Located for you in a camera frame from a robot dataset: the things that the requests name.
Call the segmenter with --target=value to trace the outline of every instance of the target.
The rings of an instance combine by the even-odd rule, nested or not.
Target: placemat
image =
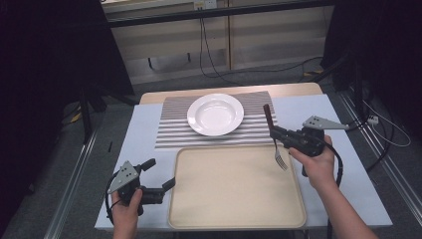
[[[268,92],[255,92],[231,96],[242,104],[244,118],[239,127],[221,136],[199,134],[188,124],[187,111],[200,96],[166,98],[163,103],[155,149],[178,150],[182,147],[195,146],[273,143],[263,110],[263,105],[268,104],[273,122],[277,124],[270,94]]]

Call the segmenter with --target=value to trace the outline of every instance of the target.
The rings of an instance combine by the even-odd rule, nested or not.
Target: wooden table edge
[[[268,91],[271,98],[281,97],[298,97],[310,95],[322,95],[320,86],[316,83],[295,83],[281,85],[264,85],[251,87],[234,87],[234,88],[214,88],[214,89],[198,89],[184,90],[172,92],[155,92],[145,93],[140,99],[140,104],[162,104],[167,97],[192,97],[205,96],[208,94],[242,94],[252,92]]]

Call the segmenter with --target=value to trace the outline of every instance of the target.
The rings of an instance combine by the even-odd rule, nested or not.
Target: human hand
[[[326,135],[324,140],[332,144],[330,136]],[[322,154],[315,157],[309,157],[293,147],[289,149],[289,153],[304,166],[313,188],[321,190],[325,187],[336,186],[333,175],[334,152],[328,147],[325,147]]]
[[[129,205],[124,205],[120,201],[118,192],[115,191],[111,195],[112,204],[112,218],[114,222],[113,239],[132,239],[136,236],[137,227],[137,207],[142,198],[142,190],[136,189],[130,199]]]

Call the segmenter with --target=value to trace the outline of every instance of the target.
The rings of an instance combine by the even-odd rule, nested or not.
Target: electrical outlet
[[[368,122],[371,123],[371,124],[377,125],[378,124],[378,117],[376,117],[376,116],[369,116]]]
[[[205,9],[217,8],[217,0],[205,0]]]
[[[200,10],[206,9],[205,8],[205,1],[204,0],[193,0],[193,10]]]

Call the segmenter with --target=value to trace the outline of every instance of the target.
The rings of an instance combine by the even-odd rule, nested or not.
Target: human arm
[[[332,144],[328,135],[324,140]],[[334,153],[329,148],[316,157],[306,156],[292,147],[290,154],[304,166],[338,238],[377,238],[338,189],[333,176]]]
[[[137,207],[142,197],[142,190],[136,189],[130,200],[129,205],[120,203],[118,192],[111,195],[112,218],[114,222],[113,239],[133,239],[136,236],[137,227]]]

